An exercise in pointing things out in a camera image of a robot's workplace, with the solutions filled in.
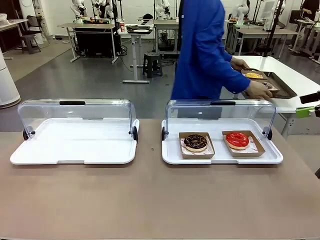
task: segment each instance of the display case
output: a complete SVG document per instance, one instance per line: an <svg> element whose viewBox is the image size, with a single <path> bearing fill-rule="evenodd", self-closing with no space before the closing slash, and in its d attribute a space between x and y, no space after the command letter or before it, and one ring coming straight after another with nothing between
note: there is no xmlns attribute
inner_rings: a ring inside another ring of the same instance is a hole
<svg viewBox="0 0 320 240"><path fill-rule="evenodd" d="M126 164L135 157L139 120L129 100L28 100L18 114L25 141L13 164Z"/></svg>
<svg viewBox="0 0 320 240"><path fill-rule="evenodd" d="M174 165L279 164L283 156L272 142L275 115L276 107L265 100L171 100L161 125L162 158ZM247 136L250 148L231 148L231 133ZM211 151L187 156L183 136L188 135L208 137Z"/></svg>

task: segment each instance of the empty white tray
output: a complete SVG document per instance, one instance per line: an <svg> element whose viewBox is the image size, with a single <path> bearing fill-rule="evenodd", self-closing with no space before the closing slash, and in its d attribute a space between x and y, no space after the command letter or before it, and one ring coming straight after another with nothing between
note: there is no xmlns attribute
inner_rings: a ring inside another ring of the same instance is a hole
<svg viewBox="0 0 320 240"><path fill-rule="evenodd" d="M128 118L50 118L11 155L15 165L126 164L135 158L137 141ZM132 127L139 131L139 120Z"/></svg>
<svg viewBox="0 0 320 240"><path fill-rule="evenodd" d="M219 120L202 120L196 118L171 118L168 122L169 134L162 141L162 158L168 164L280 164L283 155L272 141L264 138L262 129L249 118L220 118ZM259 157L232 157L222 136L222 131L252 131L265 149ZM211 159L183 159L180 147L179 133L205 132L209 133L215 155Z"/></svg>

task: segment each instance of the clear cover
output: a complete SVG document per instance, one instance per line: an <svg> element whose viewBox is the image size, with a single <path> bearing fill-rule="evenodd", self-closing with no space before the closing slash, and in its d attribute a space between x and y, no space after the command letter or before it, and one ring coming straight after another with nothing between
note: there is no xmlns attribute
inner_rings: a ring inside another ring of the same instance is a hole
<svg viewBox="0 0 320 240"><path fill-rule="evenodd" d="M18 114L29 138L45 121L114 120L133 137L136 120L134 105L126 99L41 99L27 100L18 107Z"/></svg>
<svg viewBox="0 0 320 240"><path fill-rule="evenodd" d="M172 132L191 132L184 129L190 119L193 129L206 130L205 125L223 124L242 126L244 123L254 124L260 129L261 136L267 138L276 115L276 107L266 100L171 100L165 111L165 138Z"/></svg>

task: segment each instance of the plastic stool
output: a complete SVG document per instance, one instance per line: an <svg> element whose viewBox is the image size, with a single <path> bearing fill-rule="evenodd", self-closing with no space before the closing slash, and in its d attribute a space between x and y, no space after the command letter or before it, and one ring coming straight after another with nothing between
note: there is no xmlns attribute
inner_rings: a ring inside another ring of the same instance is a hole
<svg viewBox="0 0 320 240"><path fill-rule="evenodd" d="M145 73L147 73L148 79L151 79L155 74L160 74L162 77L163 73L160 54L156 52L147 52L144 54L142 74L145 75Z"/></svg>
<svg viewBox="0 0 320 240"><path fill-rule="evenodd" d="M22 53L25 51L28 51L29 54L34 54L35 50L39 50L41 52L41 49L36 41L36 36L35 35L24 35L20 37L22 41Z"/></svg>

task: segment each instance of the person in black clothing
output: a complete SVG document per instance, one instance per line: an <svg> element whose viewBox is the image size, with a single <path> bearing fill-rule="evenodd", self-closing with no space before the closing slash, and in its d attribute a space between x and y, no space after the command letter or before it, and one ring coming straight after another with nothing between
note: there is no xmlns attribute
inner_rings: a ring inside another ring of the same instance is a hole
<svg viewBox="0 0 320 240"><path fill-rule="evenodd" d="M319 5L320 0L305 0L302 4L302 17L303 18L309 18L310 20L314 21L316 18L316 12L319 11ZM296 32L299 31L301 23L298 23L298 26L296 28ZM306 28L304 30L304 34L309 34L310 29ZM289 48L292 48L296 42L297 35L294 35L291 40L291 44L289 45Z"/></svg>

